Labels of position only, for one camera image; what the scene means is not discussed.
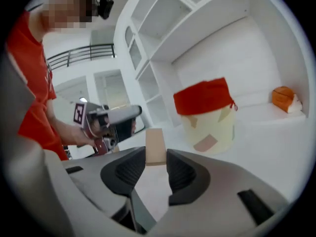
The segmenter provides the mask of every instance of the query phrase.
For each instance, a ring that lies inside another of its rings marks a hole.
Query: white wall
[[[269,0],[250,0],[250,14],[258,23],[260,30],[269,42],[275,54],[283,85],[292,88],[303,102],[303,112],[308,115],[310,111],[309,78],[302,49],[296,36],[304,32],[296,26],[298,22],[286,9],[281,0],[275,0],[280,11]]]
[[[128,98],[131,104],[140,105],[143,108],[143,121],[146,126],[151,125],[147,117],[150,117],[144,97],[138,81],[135,79],[135,71],[132,69],[133,64],[129,56],[126,42],[125,30],[129,24],[130,17],[136,7],[138,0],[128,0],[122,10],[115,29],[114,45],[118,55],[118,67],[121,69],[121,74],[124,80]]]
[[[75,104],[71,104],[66,99],[57,95],[57,98],[53,100],[53,107],[54,113],[60,121],[66,124],[74,124]]]
[[[173,65],[184,88],[202,80],[225,77],[233,98],[255,92],[268,95],[281,86],[275,58],[251,17],[211,34]]]
[[[95,104],[100,104],[94,74],[104,71],[115,71],[118,69],[116,58],[86,61],[69,67],[53,70],[52,82],[54,87],[56,87],[61,83],[85,77],[89,101]]]
[[[108,104],[108,97],[106,94],[106,89],[104,86],[104,78],[97,76],[97,74],[94,75],[95,77],[95,84],[98,90],[98,96],[100,100],[100,104],[102,105],[109,105]]]
[[[56,86],[75,78],[117,69],[119,69],[117,58],[104,58],[94,61],[86,61],[79,64],[73,64],[69,67],[53,70],[52,81],[53,85]]]
[[[81,77],[67,81],[54,87],[55,93],[61,96],[68,102],[78,102],[81,97],[84,97],[87,101],[89,99],[89,93],[86,83],[86,78]]]
[[[113,43],[115,26],[91,32],[91,45]]]
[[[106,77],[106,95],[110,108],[129,104],[124,81],[120,75]]]
[[[90,45],[91,30],[80,29],[75,33],[49,33],[43,39],[45,56],[49,57],[70,49]]]

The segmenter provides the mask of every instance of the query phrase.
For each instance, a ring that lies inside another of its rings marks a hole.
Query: orange object
[[[286,86],[278,87],[272,91],[272,103],[285,112],[288,112],[288,108],[293,103],[293,99],[293,90]]]
[[[201,81],[173,95],[177,113],[180,115],[198,115],[221,109],[227,105],[233,107],[225,78]]]
[[[46,103],[48,99],[55,99],[56,94],[42,43],[36,41],[29,30],[29,16],[26,11],[20,16],[7,39],[8,51],[27,79],[28,88],[36,97],[18,133],[37,141],[42,148],[54,151],[61,160],[67,160],[61,139],[46,117]]]

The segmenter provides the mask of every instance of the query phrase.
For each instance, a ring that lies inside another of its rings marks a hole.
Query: metal railing
[[[88,45],[79,48],[71,49],[52,57],[49,57],[51,69],[58,69],[60,67],[69,67],[70,64],[82,60],[93,60],[95,58],[112,56],[115,58],[114,44],[98,44]]]

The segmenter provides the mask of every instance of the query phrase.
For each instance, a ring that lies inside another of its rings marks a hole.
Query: beige container
[[[237,106],[225,78],[199,82],[173,98],[187,141],[197,152],[216,154],[232,145]]]
[[[209,113],[181,116],[187,141],[201,153],[226,151],[235,137],[235,110],[230,105]]]

